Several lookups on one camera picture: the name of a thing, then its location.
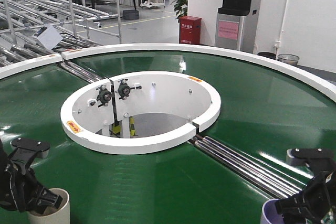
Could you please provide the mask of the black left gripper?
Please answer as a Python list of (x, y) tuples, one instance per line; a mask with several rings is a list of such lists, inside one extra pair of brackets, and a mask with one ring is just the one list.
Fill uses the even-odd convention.
[(62, 197), (42, 185), (30, 167), (37, 152), (16, 148), (9, 155), (1, 147), (1, 207), (43, 214), (47, 207), (58, 209)]

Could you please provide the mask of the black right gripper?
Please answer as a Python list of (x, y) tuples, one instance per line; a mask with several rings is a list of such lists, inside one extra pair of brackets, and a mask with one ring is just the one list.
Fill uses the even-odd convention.
[(284, 223), (335, 223), (335, 172), (321, 172), (275, 207)]

